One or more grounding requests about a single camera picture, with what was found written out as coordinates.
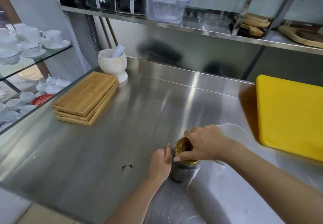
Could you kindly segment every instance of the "metal shelf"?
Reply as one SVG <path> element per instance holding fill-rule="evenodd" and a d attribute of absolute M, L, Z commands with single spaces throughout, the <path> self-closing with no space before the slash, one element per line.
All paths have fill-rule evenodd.
<path fill-rule="evenodd" d="M 46 53 L 39 58 L 34 58 L 34 59 L 29 59 L 29 58 L 25 58 L 20 56 L 20 61 L 15 64 L 15 65 L 1 65 L 0 66 L 0 81 L 4 81 L 5 79 L 23 71 L 26 70 L 27 68 L 30 68 L 38 63 L 41 63 L 69 48 L 73 47 L 72 44 L 70 44 L 69 46 L 60 49 L 60 50 L 52 50 L 52 49 L 47 49 L 46 47 L 42 47 L 43 49 L 46 50 Z"/>
<path fill-rule="evenodd" d="M 231 35 L 230 33 L 228 33 L 228 27 L 215 29 L 215 27 L 212 25 L 206 25 L 206 24 L 190 21 L 190 20 L 187 20 L 187 18 L 185 18 L 181 24 L 172 24 L 172 23 L 151 21 L 151 20 L 148 20 L 146 16 L 120 14 L 113 11 L 99 10 L 94 8 L 82 9 L 82 8 L 74 8 L 69 6 L 61 6 L 61 9 L 69 12 L 81 13 L 86 15 L 95 15 L 103 18 L 110 18 L 110 19 L 116 19 L 121 21 L 139 23 L 139 24 L 148 25 L 148 26 L 157 26 L 157 27 L 175 29 L 179 31 L 202 34 L 202 35 L 207 35 L 207 36 L 212 36 L 217 38 L 231 39 L 231 40 L 236 40 L 236 41 L 245 42 L 245 43 L 323 55 L 323 49 L 297 44 L 289 40 L 287 37 L 280 34 L 276 30 L 271 30 L 269 34 L 265 36 L 263 39 L 255 39 L 255 38 L 247 38 L 247 37 L 242 37 L 237 35 Z"/>

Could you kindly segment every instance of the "red saucer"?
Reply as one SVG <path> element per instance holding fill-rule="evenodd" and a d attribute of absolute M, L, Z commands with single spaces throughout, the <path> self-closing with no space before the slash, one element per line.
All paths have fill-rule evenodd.
<path fill-rule="evenodd" d="M 53 95 L 49 95 L 49 94 L 38 96 L 31 102 L 31 104 L 39 106 L 40 104 L 46 102 L 52 96 Z"/>

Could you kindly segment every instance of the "jar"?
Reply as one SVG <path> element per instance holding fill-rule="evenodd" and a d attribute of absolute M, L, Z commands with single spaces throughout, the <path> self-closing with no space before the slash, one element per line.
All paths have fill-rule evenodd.
<path fill-rule="evenodd" d="M 181 152 L 187 152 L 187 151 L 192 151 L 193 145 L 187 139 L 186 137 L 181 138 L 173 151 L 173 158 L 181 153 Z M 183 161 L 178 161 L 174 162 L 172 161 L 172 170 L 171 170 L 171 176 L 177 181 L 190 181 L 192 180 L 197 172 L 200 169 L 200 165 L 198 164 L 200 161 L 199 160 L 183 160 Z"/>

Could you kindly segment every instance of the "floor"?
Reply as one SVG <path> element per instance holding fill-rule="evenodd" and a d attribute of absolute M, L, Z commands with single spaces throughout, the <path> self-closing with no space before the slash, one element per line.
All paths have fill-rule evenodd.
<path fill-rule="evenodd" d="M 16 224 L 81 224 L 38 204 L 32 204 Z"/>

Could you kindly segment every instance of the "person's right hand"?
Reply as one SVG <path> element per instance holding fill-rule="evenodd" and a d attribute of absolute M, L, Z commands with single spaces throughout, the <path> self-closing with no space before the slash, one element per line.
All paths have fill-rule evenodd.
<path fill-rule="evenodd" d="M 193 150 L 179 153 L 174 157 L 175 162 L 188 159 L 225 161 L 230 147 L 237 142 L 214 124 L 185 131 L 184 136 L 192 143 Z"/>

